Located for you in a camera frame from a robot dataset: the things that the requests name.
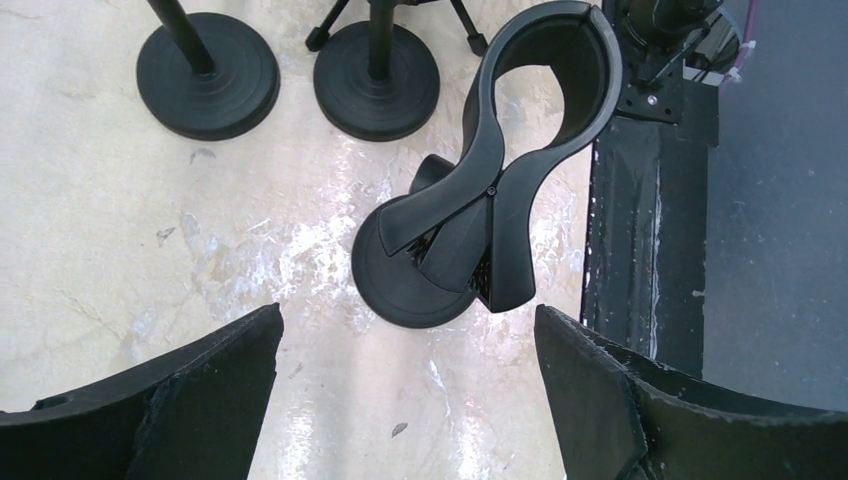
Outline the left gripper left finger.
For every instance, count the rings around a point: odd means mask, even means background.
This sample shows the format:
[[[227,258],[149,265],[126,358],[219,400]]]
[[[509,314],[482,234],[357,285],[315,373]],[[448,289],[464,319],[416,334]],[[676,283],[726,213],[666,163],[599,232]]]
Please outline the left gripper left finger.
[[[276,378],[278,304],[1,416],[5,479],[244,479]]]

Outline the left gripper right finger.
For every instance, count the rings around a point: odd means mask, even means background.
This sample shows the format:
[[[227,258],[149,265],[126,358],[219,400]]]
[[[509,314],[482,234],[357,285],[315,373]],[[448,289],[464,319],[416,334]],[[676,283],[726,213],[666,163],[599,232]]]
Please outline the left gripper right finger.
[[[535,311],[570,479],[843,479],[847,416],[744,395],[651,360],[561,311]]]

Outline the black clip round base stand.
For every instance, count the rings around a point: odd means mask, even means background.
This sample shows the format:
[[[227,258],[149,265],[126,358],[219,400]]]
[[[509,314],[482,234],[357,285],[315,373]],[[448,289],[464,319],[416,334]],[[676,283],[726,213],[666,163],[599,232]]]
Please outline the black clip round base stand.
[[[161,26],[136,62],[140,97],[174,133],[202,141],[240,136],[273,109],[278,62],[264,38],[228,15],[188,14],[178,1],[151,1]]]

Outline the black shock mount round stand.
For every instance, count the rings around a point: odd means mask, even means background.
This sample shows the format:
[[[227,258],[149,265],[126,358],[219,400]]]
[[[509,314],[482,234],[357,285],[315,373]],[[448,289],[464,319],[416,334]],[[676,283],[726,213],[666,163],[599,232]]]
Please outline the black shock mount round stand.
[[[395,1],[371,1],[369,19],[330,28],[345,1],[337,1],[305,45],[318,54],[316,100],[327,120],[360,140],[388,142],[419,130],[440,92],[436,61],[425,43],[394,23]]]

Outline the black tripod shock mount stand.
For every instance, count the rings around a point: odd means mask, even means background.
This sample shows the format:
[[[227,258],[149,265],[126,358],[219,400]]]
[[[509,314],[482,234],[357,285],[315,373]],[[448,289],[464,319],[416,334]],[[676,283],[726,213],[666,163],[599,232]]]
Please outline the black tripod shock mount stand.
[[[431,0],[402,0],[394,1],[393,5],[418,6],[420,4],[430,2]],[[320,25],[314,27],[311,30],[305,40],[305,46],[310,52],[318,52],[321,50],[321,48],[330,38],[330,28],[338,19],[338,17],[343,12],[348,3],[348,0],[337,0],[329,10],[326,17],[320,23]],[[451,0],[450,4],[452,5],[458,19],[460,20],[463,28],[467,33],[467,42],[471,51],[475,55],[482,57],[488,47],[488,43],[485,36],[476,29],[476,26],[474,25],[463,1]]]

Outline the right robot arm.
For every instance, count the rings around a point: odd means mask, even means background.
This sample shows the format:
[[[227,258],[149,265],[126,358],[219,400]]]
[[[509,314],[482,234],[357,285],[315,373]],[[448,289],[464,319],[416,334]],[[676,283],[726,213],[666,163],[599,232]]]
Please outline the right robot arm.
[[[657,89],[679,67],[725,73],[743,32],[721,1],[604,1],[622,48],[628,83]]]

